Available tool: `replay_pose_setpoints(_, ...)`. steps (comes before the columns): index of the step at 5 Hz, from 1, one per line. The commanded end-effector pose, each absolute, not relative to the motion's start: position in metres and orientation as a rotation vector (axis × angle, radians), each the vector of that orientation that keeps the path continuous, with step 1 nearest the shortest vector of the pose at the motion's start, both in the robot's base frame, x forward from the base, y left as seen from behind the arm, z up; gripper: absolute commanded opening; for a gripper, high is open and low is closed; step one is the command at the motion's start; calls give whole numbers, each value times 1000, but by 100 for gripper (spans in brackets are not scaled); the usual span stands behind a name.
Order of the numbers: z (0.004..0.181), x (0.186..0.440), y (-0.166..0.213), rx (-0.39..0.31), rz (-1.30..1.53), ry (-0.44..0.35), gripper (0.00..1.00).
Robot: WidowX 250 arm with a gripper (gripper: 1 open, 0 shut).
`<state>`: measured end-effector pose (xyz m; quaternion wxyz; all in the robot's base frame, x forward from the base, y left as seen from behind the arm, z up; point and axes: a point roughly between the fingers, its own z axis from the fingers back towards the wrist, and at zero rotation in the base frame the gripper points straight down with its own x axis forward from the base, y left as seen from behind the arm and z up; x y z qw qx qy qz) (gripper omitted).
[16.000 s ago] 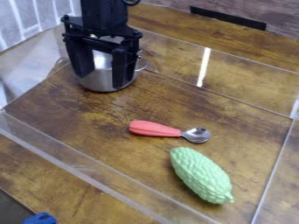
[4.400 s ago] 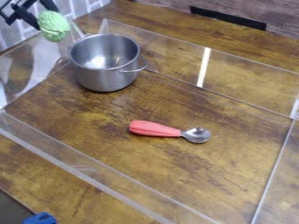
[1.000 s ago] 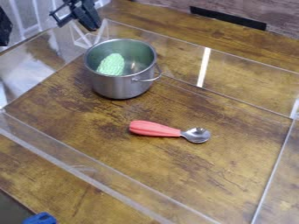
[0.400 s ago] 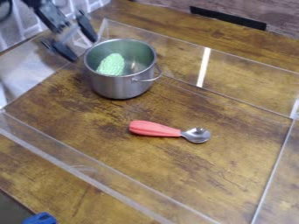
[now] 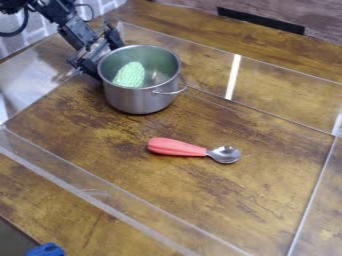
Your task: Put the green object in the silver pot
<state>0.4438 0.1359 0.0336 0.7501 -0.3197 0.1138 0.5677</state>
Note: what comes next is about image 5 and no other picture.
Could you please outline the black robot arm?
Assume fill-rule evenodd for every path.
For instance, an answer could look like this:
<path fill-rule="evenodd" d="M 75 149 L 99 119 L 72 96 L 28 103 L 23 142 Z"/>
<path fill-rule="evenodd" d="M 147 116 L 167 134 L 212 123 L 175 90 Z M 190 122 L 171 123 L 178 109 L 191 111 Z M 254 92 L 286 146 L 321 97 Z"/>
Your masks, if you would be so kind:
<path fill-rule="evenodd" d="M 118 29 L 104 22 L 95 31 L 76 8 L 76 0 L 0 0 L 0 12 L 7 15 L 24 11 L 20 27 L 12 32 L 0 32 L 0 37 L 19 35 L 28 25 L 29 13 L 37 12 L 51 23 L 57 24 L 57 33 L 76 50 L 67 63 L 80 72 L 99 79 L 98 62 L 104 50 L 115 50 L 124 46 Z"/>

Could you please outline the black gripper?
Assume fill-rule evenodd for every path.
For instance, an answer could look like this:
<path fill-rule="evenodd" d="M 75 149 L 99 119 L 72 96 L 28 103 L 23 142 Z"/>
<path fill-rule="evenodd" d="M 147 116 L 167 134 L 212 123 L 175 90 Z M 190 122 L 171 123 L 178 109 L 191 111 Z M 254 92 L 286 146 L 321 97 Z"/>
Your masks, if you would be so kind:
<path fill-rule="evenodd" d="M 122 40 L 118 29 L 104 22 L 99 30 L 94 30 L 88 23 L 75 16 L 57 28 L 59 34 L 76 50 L 76 54 L 68 59 L 68 63 L 96 80 L 100 80 L 98 73 L 98 62 L 111 51 L 126 44 Z"/>

